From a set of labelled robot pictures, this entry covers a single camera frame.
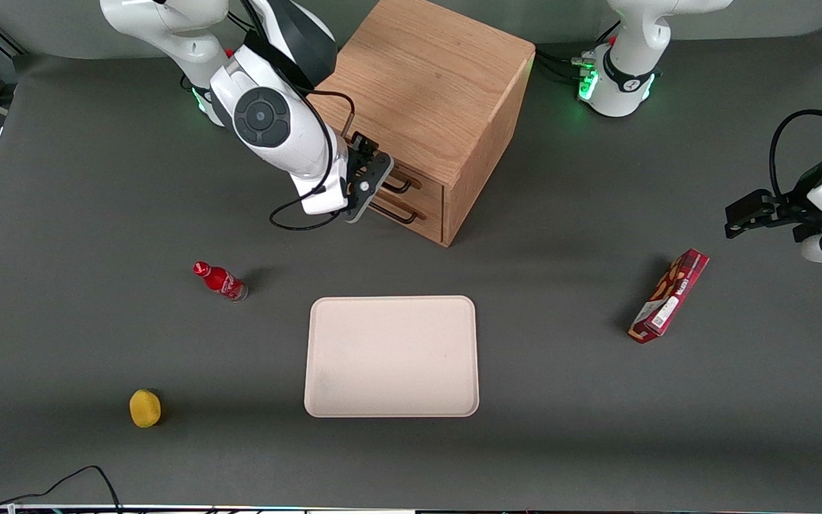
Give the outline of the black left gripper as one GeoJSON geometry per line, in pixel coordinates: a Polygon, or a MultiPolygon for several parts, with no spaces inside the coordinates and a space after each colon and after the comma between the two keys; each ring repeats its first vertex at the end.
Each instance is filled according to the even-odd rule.
{"type": "Polygon", "coordinates": [[[773,172],[773,192],[753,190],[724,209],[724,233],[736,238],[754,228],[772,228],[793,224],[796,243],[803,243],[813,236],[822,236],[822,209],[808,199],[808,193],[822,184],[822,161],[811,167],[797,179],[796,185],[783,192],[777,171],[773,172]]]}

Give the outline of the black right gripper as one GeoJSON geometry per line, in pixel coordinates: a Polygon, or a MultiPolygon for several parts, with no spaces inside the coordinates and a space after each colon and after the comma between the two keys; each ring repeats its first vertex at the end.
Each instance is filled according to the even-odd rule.
{"type": "Polygon", "coordinates": [[[347,205],[343,209],[347,223],[359,221],[394,168],[392,156],[378,151],[378,143],[359,131],[351,136],[345,189],[347,205]]]}

